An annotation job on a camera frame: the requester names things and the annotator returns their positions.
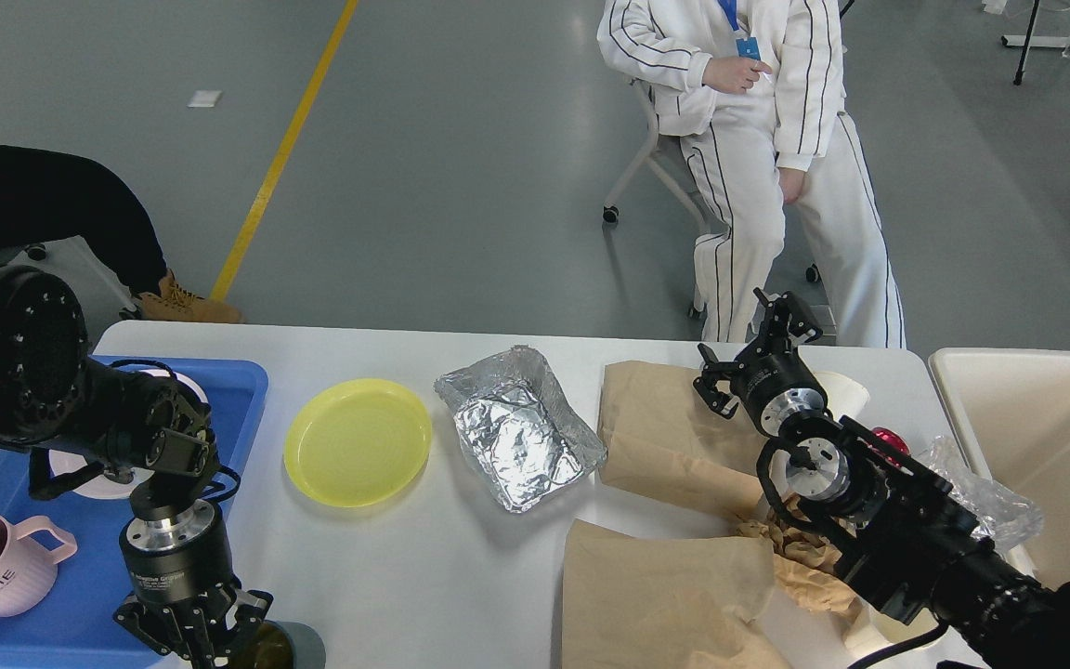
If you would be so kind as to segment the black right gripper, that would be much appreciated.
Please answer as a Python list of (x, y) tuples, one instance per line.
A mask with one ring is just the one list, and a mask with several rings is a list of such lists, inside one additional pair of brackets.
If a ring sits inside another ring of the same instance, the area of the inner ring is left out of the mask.
[(825, 335), (814, 309), (790, 291), (754, 295), (763, 308), (756, 337), (749, 351), (722, 361), (709, 344), (699, 343), (702, 363), (693, 387), (710, 412), (731, 420), (743, 405), (759, 432), (780, 436), (784, 424), (799, 413), (829, 416), (827, 391), (807, 367), (799, 347)]

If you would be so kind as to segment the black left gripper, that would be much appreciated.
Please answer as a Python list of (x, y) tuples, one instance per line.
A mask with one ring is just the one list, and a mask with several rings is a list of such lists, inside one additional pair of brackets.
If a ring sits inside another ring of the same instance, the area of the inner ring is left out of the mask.
[[(236, 590), (219, 505), (196, 500), (171, 519), (132, 519), (119, 534), (124, 566), (139, 602), (113, 613), (124, 630), (160, 656), (192, 668), (275, 665), (273, 596)], [(211, 626), (201, 604), (211, 612)]]

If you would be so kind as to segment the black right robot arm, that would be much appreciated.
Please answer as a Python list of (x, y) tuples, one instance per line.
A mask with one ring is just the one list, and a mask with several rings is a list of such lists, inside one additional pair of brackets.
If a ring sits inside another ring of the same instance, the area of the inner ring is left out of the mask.
[(821, 336), (814, 313), (789, 292), (756, 289), (756, 337), (731, 361), (708, 346), (696, 391), (723, 419), (744, 408), (765, 445), (756, 478), (791, 528), (841, 551), (835, 575), (900, 623), (922, 610), (926, 634), (870, 653), (867, 668), (957, 630), (990, 668), (1070, 668), (1070, 582), (1048, 588), (973, 537), (977, 517), (951, 498), (947, 478), (849, 416), (835, 419), (827, 391), (800, 359)]

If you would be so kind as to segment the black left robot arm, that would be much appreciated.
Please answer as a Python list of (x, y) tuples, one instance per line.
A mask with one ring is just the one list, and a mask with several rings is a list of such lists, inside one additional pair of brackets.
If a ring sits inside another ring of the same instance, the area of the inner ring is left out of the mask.
[(212, 407), (153, 361), (88, 356), (68, 284), (0, 264), (0, 448), (29, 454), (29, 493), (51, 500), (108, 469), (151, 473), (119, 534), (131, 590), (117, 622), (158, 655), (194, 668), (293, 668), (273, 602), (232, 568), (221, 501), (241, 482), (221, 465)]

